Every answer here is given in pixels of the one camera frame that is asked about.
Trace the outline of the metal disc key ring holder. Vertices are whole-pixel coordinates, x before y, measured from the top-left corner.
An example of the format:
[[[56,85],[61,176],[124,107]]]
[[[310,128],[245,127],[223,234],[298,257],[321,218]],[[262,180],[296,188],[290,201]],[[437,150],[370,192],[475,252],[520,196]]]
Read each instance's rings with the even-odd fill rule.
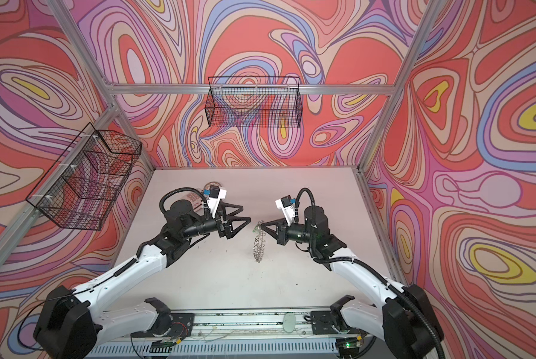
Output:
[[[263,260],[263,255],[265,251],[265,233],[260,229],[261,224],[263,221],[259,221],[256,226],[259,227],[258,233],[254,233],[254,246],[253,246],[253,255],[254,260],[257,263],[260,263]]]

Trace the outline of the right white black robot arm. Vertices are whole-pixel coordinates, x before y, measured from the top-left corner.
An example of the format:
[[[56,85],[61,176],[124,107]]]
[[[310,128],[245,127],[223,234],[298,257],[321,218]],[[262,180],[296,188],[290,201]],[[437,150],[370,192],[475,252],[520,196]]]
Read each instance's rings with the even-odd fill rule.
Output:
[[[299,219],[300,197],[310,200],[304,218]],[[307,244],[311,260],[341,276],[364,294],[370,305],[354,296],[344,296],[330,306],[333,326],[338,331],[361,330],[385,342],[395,358],[424,358],[436,352],[445,358],[444,331],[424,289],[392,280],[359,259],[329,228],[324,209],[315,202],[309,188],[296,197],[275,202],[283,218],[261,224],[261,229],[278,245]]]

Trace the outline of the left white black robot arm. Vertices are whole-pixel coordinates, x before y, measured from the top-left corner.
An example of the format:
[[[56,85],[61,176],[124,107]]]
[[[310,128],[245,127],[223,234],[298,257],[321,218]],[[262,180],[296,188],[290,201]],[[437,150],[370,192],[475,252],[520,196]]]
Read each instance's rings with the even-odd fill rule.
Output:
[[[60,286],[49,293],[34,328],[36,343],[51,358],[85,358],[94,347],[129,334],[167,336],[174,319],[159,299],[117,311],[109,306],[212,233],[232,239],[250,224],[241,205],[225,202],[226,194],[212,185],[204,191],[181,187],[163,195],[159,210],[166,223],[131,258],[73,289]]]

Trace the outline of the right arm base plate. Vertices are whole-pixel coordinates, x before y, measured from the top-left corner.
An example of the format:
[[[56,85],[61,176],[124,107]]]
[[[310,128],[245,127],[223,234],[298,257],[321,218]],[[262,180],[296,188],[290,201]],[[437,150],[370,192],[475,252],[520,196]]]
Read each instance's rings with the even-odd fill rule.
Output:
[[[332,311],[311,311],[305,319],[311,324],[312,332],[316,335],[348,335],[361,333],[359,329],[349,327],[339,314]]]

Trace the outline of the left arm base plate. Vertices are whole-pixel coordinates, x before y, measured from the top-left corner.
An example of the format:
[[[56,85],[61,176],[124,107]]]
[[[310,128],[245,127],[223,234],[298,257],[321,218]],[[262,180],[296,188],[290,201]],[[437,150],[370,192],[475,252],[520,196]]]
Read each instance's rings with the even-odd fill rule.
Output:
[[[194,321],[196,315],[194,313],[172,312],[168,315],[159,315],[156,323],[146,331],[138,331],[131,334],[132,338],[161,338],[172,337],[181,338],[190,337],[192,335]]]

